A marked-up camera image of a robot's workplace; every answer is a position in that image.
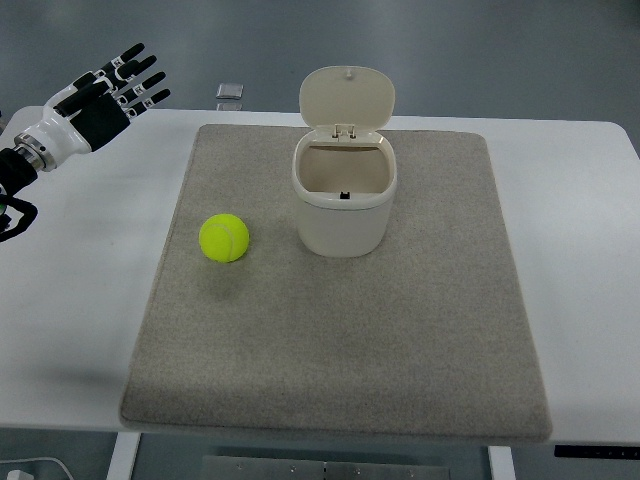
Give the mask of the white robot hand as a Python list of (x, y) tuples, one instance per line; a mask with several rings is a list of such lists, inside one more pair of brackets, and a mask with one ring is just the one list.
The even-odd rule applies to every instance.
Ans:
[(14, 138), (14, 150), (36, 172), (49, 172), (71, 156), (89, 154), (110, 143), (130, 126), (128, 116), (139, 116), (171, 95), (169, 89), (163, 89), (140, 98), (166, 78), (160, 71), (124, 92), (102, 96), (112, 86), (125, 86), (157, 61), (155, 55), (134, 59), (144, 49), (143, 43), (137, 43), (77, 78), (74, 85), (82, 87), (69, 85), (58, 92), (43, 107), (42, 118)]

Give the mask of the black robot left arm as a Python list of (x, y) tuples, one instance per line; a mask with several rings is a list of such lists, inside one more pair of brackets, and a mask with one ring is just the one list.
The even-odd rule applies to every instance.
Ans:
[(126, 130), (132, 121), (170, 95), (165, 88), (149, 91), (163, 81), (159, 71), (136, 79), (156, 62), (138, 58), (145, 45), (137, 43), (104, 66), (90, 70), (45, 103), (42, 118), (1, 150), (1, 240), (24, 233), (38, 209), (16, 194), (41, 172), (60, 167), (69, 157), (95, 152)]

